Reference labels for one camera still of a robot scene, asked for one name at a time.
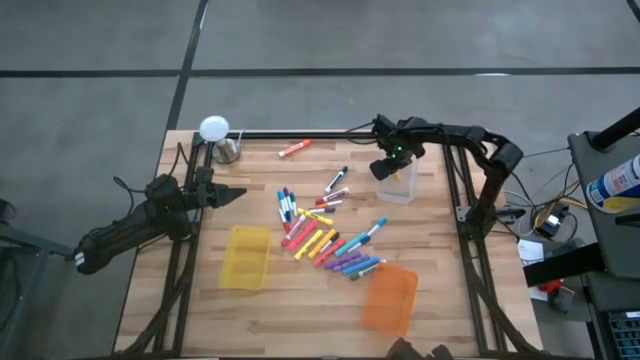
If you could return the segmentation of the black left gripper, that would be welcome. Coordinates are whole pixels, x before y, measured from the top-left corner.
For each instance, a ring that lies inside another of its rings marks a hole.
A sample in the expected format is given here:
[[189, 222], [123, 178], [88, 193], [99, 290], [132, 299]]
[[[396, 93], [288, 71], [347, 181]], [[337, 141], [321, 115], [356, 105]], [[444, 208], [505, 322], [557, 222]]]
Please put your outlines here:
[[198, 183], [194, 190], [194, 202], [201, 208], [226, 206], [247, 192], [246, 188], [230, 187], [225, 184]]

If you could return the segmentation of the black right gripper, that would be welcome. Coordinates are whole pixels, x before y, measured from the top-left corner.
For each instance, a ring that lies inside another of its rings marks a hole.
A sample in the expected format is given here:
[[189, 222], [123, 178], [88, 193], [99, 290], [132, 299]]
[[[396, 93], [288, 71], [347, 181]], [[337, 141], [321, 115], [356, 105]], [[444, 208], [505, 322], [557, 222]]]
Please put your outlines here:
[[424, 121], [417, 117], [391, 121], [382, 114], [373, 119], [372, 134], [378, 147], [385, 151], [389, 158], [379, 159], [369, 165], [372, 175], [383, 181], [395, 174], [400, 164], [392, 158], [407, 158], [414, 155], [420, 158], [425, 154], [422, 142], [416, 139], [414, 132], [422, 127]]

